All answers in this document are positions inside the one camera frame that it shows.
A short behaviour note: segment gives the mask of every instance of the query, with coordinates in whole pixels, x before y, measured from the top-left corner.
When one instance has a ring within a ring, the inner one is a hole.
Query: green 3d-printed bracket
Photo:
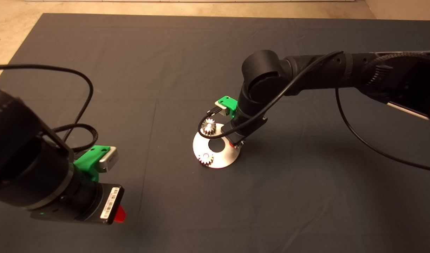
[[[74,165],[84,173],[91,181],[98,182],[99,173],[97,170],[98,162],[109,152],[110,146],[95,145],[89,151],[85,152]]]
[[[230,96],[224,96],[220,98],[217,102],[227,108],[227,113],[229,113],[231,117],[235,116],[235,111],[237,109],[237,100],[231,98]]]

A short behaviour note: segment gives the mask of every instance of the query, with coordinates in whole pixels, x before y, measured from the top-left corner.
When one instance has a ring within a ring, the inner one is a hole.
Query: barcode label
[[[110,211],[112,211],[113,204],[117,198],[120,187],[113,187],[110,191],[109,197],[107,198],[106,205],[104,206],[103,212],[101,213],[101,219],[109,218]]]

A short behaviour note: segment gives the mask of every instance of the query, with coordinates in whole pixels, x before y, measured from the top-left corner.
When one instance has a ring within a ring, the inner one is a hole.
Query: circular metal plate
[[[221,127],[223,124],[216,124],[216,130],[214,135],[221,134]],[[221,169],[231,165],[237,157],[239,157],[240,148],[234,148],[229,144],[229,141],[226,137],[221,138],[224,141],[224,149],[221,152],[213,152],[209,148],[210,139],[202,137],[199,133],[196,133],[195,138],[193,139],[193,152],[198,158],[199,156],[203,156],[204,154],[209,154],[213,156],[213,161],[209,165],[209,168]]]

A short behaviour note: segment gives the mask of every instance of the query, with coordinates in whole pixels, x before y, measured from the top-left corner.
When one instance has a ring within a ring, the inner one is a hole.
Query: small spur gear
[[[211,118],[206,119],[204,123],[202,123],[201,128],[205,135],[213,135],[216,130],[215,120],[212,120]]]
[[[201,162],[201,164],[207,166],[207,165],[210,165],[213,162],[214,157],[213,157],[212,154],[204,153],[202,155],[201,154],[198,155],[198,160]]]

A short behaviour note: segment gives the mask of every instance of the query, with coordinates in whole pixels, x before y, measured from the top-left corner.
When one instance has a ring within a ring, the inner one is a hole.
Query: dark gray fabric
[[[216,99],[238,96],[242,61],[261,49],[430,50],[430,21],[44,14],[11,63],[93,80],[82,122],[119,148],[101,181],[125,187],[128,216],[112,226],[51,223],[0,203],[0,252],[430,252],[430,172],[356,140],[331,90],[276,104],[230,167],[199,165],[197,123]],[[44,71],[6,71],[0,88],[51,127],[71,122],[86,94],[78,77]],[[340,93],[370,143],[430,165],[430,123]],[[77,130],[69,144],[86,138]]]

